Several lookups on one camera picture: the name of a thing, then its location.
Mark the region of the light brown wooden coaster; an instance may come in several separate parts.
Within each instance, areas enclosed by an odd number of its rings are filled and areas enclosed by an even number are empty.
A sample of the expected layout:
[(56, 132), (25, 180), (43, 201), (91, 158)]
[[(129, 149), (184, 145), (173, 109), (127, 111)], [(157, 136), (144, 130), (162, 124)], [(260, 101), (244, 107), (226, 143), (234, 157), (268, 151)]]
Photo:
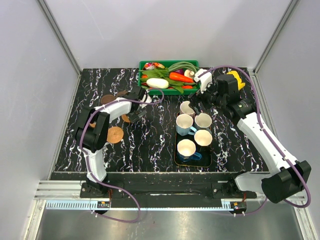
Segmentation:
[(95, 123), (95, 122), (90, 123), (89, 126), (90, 126), (91, 128), (95, 128), (95, 127), (96, 127), (96, 123)]
[(121, 116), (121, 118), (122, 118), (122, 120), (123, 120), (124, 122), (126, 122), (126, 123), (130, 123), (130, 122), (131, 122), (130, 119), (128, 118), (128, 116), (127, 116), (126, 114), (123, 114), (123, 115)]

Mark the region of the grey blue cup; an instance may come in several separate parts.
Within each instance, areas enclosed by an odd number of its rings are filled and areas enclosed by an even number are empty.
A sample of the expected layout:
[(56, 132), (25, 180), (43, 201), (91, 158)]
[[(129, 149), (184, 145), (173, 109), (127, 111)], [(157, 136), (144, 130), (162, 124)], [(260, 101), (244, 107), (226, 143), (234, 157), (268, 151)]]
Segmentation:
[(194, 118), (194, 125), (197, 130), (209, 129), (212, 125), (212, 118), (206, 113), (200, 113)]

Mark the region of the pink cup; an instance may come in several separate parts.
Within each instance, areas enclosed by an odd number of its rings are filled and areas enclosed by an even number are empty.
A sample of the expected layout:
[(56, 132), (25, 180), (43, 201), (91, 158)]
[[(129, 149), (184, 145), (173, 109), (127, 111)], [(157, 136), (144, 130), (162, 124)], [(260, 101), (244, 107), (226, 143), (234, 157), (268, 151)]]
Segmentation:
[(186, 114), (194, 118), (196, 116), (195, 111), (189, 106), (190, 101), (183, 101), (179, 106), (179, 113)]

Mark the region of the dark walnut coaster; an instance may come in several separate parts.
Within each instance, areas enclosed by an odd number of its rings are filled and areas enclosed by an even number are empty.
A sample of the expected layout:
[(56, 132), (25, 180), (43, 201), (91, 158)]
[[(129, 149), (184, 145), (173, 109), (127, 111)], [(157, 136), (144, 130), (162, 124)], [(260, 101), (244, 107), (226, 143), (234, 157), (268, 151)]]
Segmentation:
[(100, 104), (101, 105), (105, 105), (105, 104), (108, 104), (112, 101), (114, 101), (116, 99), (116, 97), (112, 94), (106, 94), (106, 95), (103, 95), (100, 99)]
[(128, 94), (128, 91), (120, 91), (116, 94), (116, 98), (122, 98), (123, 96), (127, 95)]

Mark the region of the woven rattan coaster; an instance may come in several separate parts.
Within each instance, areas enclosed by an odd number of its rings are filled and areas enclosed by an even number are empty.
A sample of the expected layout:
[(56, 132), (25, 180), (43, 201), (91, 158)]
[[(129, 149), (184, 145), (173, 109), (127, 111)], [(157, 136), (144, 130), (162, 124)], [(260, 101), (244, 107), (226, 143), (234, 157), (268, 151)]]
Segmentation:
[(123, 139), (123, 137), (124, 131), (118, 126), (113, 126), (108, 129), (106, 141), (111, 144), (117, 144)]

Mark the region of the white cup dark body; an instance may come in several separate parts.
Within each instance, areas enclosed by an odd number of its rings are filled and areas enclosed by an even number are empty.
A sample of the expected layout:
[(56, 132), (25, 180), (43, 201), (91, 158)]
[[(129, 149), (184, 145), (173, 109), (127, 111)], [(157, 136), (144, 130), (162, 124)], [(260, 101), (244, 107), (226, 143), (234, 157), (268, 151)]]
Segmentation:
[(212, 133), (208, 130), (200, 129), (194, 134), (194, 141), (200, 152), (206, 151), (213, 141)]

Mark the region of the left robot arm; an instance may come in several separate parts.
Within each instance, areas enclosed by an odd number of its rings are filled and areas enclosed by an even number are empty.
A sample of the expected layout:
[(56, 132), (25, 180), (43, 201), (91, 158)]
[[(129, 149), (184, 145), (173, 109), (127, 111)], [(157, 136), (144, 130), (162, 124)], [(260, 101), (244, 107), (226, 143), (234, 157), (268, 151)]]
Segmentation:
[(87, 179), (93, 182), (90, 190), (96, 197), (106, 196), (109, 190), (103, 182), (107, 176), (103, 147), (109, 124), (122, 115), (126, 115), (131, 123), (137, 122), (146, 114), (146, 106), (151, 101), (147, 90), (136, 86), (107, 104), (82, 109), (76, 121), (74, 138), (86, 158)]

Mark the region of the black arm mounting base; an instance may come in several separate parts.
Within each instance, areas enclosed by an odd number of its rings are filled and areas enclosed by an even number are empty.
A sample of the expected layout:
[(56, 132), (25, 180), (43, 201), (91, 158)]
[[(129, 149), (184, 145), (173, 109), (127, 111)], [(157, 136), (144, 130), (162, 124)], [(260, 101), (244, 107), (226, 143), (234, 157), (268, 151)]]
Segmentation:
[(77, 180), (50, 180), (57, 191), (69, 191), (83, 199), (98, 199), (112, 208), (208, 209), (227, 208), (226, 201), (264, 201), (253, 191), (242, 192), (231, 182), (235, 173), (156, 172), (109, 173), (104, 185)]

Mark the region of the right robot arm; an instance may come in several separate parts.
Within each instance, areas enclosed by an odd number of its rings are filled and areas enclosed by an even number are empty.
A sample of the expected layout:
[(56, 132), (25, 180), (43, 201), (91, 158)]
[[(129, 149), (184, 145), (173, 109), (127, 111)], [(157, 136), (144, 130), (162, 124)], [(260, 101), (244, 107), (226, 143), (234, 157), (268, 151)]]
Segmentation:
[(244, 84), (239, 77), (224, 74), (216, 80), (217, 86), (214, 86), (211, 73), (196, 73), (192, 81), (199, 84), (200, 88), (189, 96), (190, 107), (197, 114), (200, 113), (199, 103), (203, 103), (207, 109), (213, 106), (223, 109), (224, 114), (254, 145), (269, 171), (268, 174), (239, 173), (228, 184), (228, 194), (239, 198), (247, 191), (261, 193), (277, 204), (305, 191), (307, 201), (303, 206), (309, 206), (311, 194), (307, 181), (311, 165), (306, 160), (297, 160), (279, 142), (263, 121), (258, 103), (240, 97), (240, 89)]

